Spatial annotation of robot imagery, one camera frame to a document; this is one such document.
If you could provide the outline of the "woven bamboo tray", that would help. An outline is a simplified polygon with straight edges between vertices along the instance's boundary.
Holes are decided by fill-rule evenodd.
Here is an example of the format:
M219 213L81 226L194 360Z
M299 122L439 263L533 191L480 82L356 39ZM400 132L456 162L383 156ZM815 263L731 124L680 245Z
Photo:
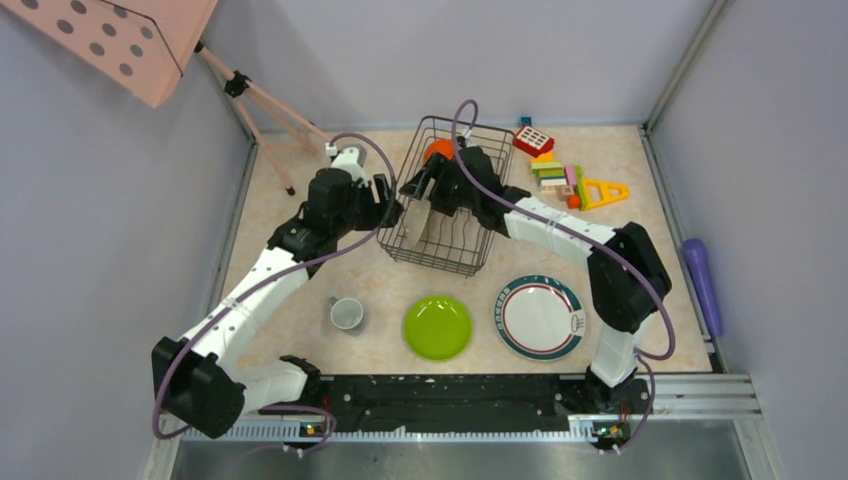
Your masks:
M403 219L405 248L412 249L420 241L425 232L431 212L431 203L428 200L411 200L406 208Z

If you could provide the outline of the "grey wire dish rack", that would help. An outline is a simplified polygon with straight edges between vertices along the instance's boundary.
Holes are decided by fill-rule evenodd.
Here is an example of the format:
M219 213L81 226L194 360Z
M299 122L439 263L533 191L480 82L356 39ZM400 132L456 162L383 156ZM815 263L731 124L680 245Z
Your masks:
M452 138L449 118L421 119L399 168L402 215L378 243L395 261L471 277L485 265L495 233L475 204L484 196L453 161Z

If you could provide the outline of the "orange bowl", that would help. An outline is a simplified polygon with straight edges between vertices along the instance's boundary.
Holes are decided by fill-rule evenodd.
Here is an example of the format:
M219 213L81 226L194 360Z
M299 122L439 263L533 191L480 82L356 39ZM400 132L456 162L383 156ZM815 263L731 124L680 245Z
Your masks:
M452 161L454 158L454 146L451 140L437 139L431 142L422 156L423 164L426 165L434 154L439 154L445 159Z

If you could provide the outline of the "white plate green red rim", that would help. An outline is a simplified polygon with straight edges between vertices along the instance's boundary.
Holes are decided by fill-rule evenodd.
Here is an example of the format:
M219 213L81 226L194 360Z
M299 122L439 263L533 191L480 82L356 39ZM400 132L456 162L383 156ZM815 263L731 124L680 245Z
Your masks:
M587 333L583 303L571 288L547 275L524 275L504 285L493 317L506 347L536 362L566 357Z

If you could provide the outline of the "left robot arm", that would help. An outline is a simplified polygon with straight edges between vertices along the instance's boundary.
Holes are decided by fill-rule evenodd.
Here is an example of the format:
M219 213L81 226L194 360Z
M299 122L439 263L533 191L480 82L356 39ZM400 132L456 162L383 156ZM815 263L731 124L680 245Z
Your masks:
M291 355L270 365L241 368L246 347L272 314L326 262L397 222L397 179L392 171L368 177L374 142L326 146L331 160L308 185L297 213L279 225L234 289L179 339L162 338L151 352L155 406L152 426L167 438L159 417L169 413L209 438L227 433L245 413L287 404L308 413L319 404L319 371Z

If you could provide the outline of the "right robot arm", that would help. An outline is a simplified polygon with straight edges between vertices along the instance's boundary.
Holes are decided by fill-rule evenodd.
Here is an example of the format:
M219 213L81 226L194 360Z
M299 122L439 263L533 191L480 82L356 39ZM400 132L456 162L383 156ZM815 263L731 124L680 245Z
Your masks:
M487 230L534 243L586 268L593 307L603 324L586 370L586 397L594 409L612 412L626 400L638 361L650 356L640 345L643 325L654 315L668 335L659 359L674 353L676 335L664 305L672 282L642 225L610 227L557 210L525 189L504 184L477 146L453 158L432 154L399 191L428 200L447 216L466 209Z

